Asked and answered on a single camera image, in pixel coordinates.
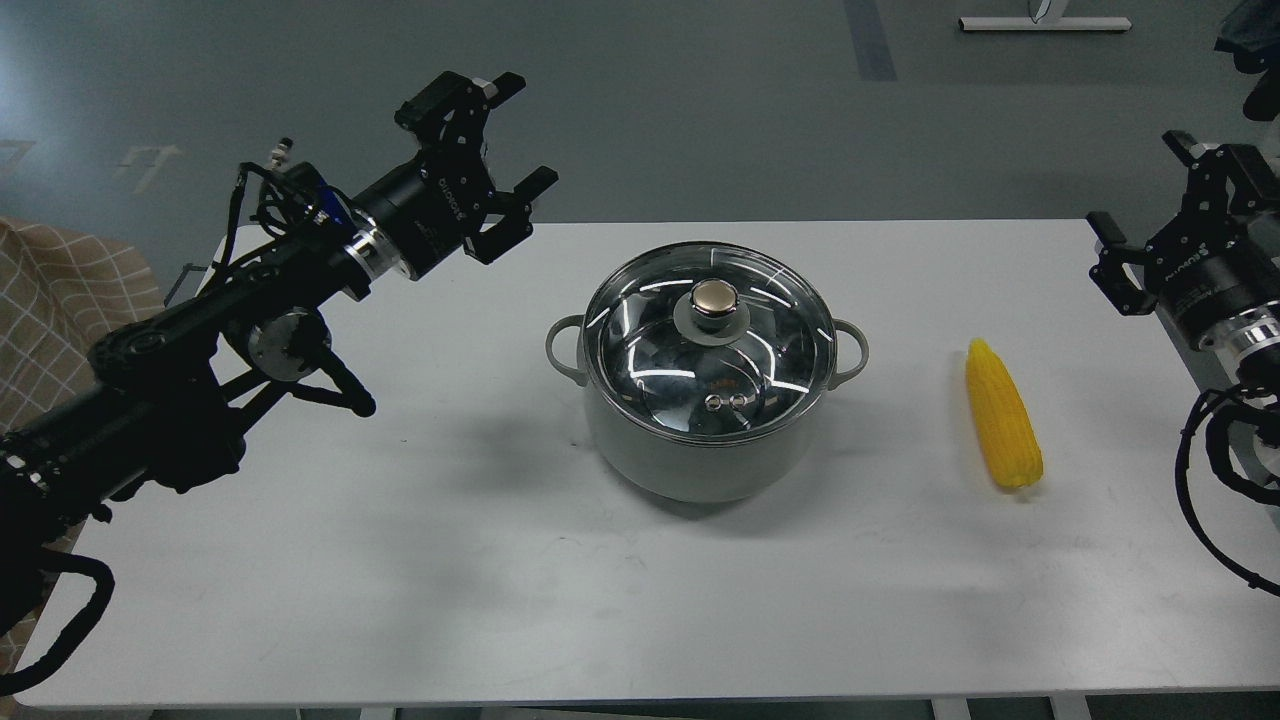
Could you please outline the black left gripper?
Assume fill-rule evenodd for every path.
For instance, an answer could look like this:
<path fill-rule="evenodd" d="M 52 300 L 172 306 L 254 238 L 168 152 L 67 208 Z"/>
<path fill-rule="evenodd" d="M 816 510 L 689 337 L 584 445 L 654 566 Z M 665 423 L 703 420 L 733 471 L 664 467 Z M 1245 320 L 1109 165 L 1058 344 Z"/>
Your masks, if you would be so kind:
<path fill-rule="evenodd" d="M 410 279 L 460 249 L 493 264 L 532 234 L 532 205 L 559 174 L 538 167 L 503 191 L 483 156 L 489 111 L 526 86 L 513 72 L 477 79 L 445 70 L 396 110 L 394 123 L 419 150 L 357 192 L 355 208 L 399 254 Z"/>

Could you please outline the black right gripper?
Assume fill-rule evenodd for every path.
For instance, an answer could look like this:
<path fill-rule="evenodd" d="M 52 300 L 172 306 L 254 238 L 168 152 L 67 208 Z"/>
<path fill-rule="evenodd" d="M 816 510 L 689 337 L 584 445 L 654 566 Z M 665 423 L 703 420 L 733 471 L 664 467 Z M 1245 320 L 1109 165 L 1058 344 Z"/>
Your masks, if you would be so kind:
<path fill-rule="evenodd" d="M 1252 222 L 1277 210 L 1277 176 L 1251 143 L 1202 143 L 1180 129 L 1162 141 L 1188 172 L 1178 213 L 1144 250 L 1110 213 L 1089 211 L 1098 242 L 1089 278 L 1123 316 L 1149 315 L 1158 302 L 1202 350 L 1235 318 L 1277 302 L 1277 268 L 1249 237 Z M 1146 269 L 1146 288 L 1130 266 Z"/>

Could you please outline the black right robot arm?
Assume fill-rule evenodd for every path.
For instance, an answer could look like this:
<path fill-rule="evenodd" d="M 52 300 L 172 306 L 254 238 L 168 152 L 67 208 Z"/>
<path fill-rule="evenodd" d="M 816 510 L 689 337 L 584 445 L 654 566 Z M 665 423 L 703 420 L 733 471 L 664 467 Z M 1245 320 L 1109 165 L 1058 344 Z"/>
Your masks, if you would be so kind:
<path fill-rule="evenodd" d="M 1277 219 L 1277 174 L 1248 143 L 1202 143 L 1180 129 L 1162 140 L 1187 169 L 1178 211 L 1142 245 L 1129 243 L 1106 211 L 1089 213 L 1097 238 L 1089 277 L 1124 316 L 1161 311 L 1189 350 L 1222 361 L 1230 386 L 1203 389 L 1180 432 L 1178 505 L 1216 561 L 1248 587 L 1276 594 L 1276 582 L 1211 541 L 1196 512 L 1188 471 L 1193 442 L 1202 438 L 1210 470 L 1222 486 L 1277 506 L 1279 273 L 1257 238 Z"/>

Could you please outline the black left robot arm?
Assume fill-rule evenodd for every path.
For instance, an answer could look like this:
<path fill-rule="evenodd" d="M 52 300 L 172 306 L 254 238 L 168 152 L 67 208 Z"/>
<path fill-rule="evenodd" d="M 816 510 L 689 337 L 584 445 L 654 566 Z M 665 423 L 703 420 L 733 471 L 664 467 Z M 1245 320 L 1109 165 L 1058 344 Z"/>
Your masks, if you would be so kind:
<path fill-rule="evenodd" d="M 376 402 L 339 359 L 320 313 L 369 296 L 389 270 L 419 281 L 457 250 L 490 264 L 532 234 L 539 167 L 497 188 L 485 161 L 493 110 L 526 81 L 443 72 L 396 111 L 416 154 L 355 196 L 283 138 L 238 167 L 221 255 L 189 300 L 109 332 L 90 350 L 93 386 L 3 437 L 3 629 L 33 612 L 44 580 L 88 578 L 84 605 L 28 666 L 14 696 L 47 680 L 100 621 L 115 580 L 101 560 L 52 547 L 150 482 L 184 493 L 237 473 L 244 437 L 282 398 L 371 416 Z"/>

